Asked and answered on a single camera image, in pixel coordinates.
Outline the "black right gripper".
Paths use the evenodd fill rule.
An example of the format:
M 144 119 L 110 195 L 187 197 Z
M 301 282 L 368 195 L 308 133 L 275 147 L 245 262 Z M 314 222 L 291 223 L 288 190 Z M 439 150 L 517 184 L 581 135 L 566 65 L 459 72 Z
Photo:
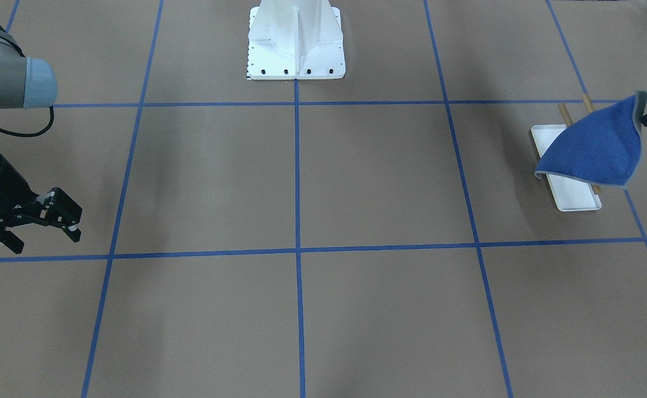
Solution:
M 24 241 L 9 229 L 28 222 L 63 231 L 69 239 L 80 242 L 79 223 L 83 209 L 63 189 L 54 187 L 38 196 L 13 165 L 0 155 L 0 245 L 13 254 L 22 254 Z

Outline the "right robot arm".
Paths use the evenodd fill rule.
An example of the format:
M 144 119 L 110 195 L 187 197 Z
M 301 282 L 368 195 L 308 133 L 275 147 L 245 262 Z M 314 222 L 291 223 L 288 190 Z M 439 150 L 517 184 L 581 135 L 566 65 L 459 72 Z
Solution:
M 41 59 L 26 56 L 15 38 L 0 25 L 0 110 L 46 108 L 49 121 L 32 133 L 37 138 L 55 123 L 58 93 L 55 71 Z M 0 128 L 0 133 L 21 138 L 21 133 Z M 13 233 L 14 227 L 36 224 L 63 231 L 71 241 L 81 239 L 79 206 L 63 189 L 52 188 L 40 195 L 0 152 L 0 245 L 21 254 L 24 241 Z

